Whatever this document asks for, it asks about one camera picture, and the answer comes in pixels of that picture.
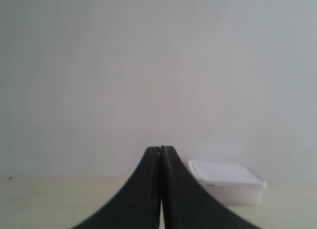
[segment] container lid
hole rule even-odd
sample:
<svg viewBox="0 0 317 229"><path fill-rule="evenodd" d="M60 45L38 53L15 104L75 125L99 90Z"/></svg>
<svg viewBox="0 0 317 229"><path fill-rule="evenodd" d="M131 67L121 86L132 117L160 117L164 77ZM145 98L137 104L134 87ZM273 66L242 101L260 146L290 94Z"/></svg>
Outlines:
<svg viewBox="0 0 317 229"><path fill-rule="evenodd" d="M240 163L191 160L188 167L198 181L207 185L267 187L260 176Z"/></svg>

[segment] table surface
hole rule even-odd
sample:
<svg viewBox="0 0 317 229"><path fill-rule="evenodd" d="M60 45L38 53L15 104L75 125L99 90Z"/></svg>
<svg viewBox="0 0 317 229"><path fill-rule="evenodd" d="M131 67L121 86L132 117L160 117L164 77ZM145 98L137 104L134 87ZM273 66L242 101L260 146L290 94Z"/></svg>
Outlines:
<svg viewBox="0 0 317 229"><path fill-rule="evenodd" d="M69 229L103 206L125 181L0 177L0 229ZM316 229L317 183L269 183L259 207L230 209L264 229Z"/></svg>

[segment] beige table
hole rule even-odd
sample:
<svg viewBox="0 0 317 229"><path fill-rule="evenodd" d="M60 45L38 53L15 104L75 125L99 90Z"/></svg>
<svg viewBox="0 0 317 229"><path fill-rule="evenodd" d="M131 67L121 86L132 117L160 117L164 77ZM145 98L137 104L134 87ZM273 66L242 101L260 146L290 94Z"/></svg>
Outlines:
<svg viewBox="0 0 317 229"><path fill-rule="evenodd" d="M124 182L0 177L0 229L71 228L100 208ZM260 207L230 209L264 229L316 229L317 183L271 183Z"/></svg>

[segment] plastic box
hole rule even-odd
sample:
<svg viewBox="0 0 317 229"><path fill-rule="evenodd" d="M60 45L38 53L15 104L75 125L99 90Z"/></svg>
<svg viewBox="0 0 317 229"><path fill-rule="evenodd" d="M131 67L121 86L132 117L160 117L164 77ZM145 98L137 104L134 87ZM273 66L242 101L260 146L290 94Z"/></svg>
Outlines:
<svg viewBox="0 0 317 229"><path fill-rule="evenodd" d="M247 166L235 162L188 161L200 185L227 206L258 206L266 182Z"/></svg>

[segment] white wall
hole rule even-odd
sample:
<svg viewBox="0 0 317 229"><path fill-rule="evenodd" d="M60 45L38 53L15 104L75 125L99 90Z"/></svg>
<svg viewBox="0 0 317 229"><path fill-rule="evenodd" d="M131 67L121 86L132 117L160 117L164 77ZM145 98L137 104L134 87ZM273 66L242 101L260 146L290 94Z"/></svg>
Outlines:
<svg viewBox="0 0 317 229"><path fill-rule="evenodd" d="M0 0L0 174L146 146L317 181L317 0Z"/></svg>

